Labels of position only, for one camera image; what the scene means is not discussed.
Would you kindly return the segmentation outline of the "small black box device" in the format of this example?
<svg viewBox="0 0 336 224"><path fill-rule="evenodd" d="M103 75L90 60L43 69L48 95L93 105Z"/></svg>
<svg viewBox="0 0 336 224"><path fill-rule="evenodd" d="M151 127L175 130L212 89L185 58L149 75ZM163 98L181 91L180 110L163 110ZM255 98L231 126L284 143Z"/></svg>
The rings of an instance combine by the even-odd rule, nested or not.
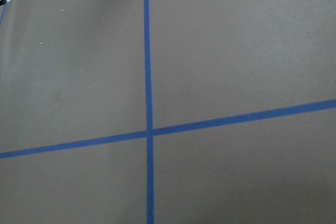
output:
<svg viewBox="0 0 336 224"><path fill-rule="evenodd" d="M0 6L5 5L7 3L7 0L0 0Z"/></svg>

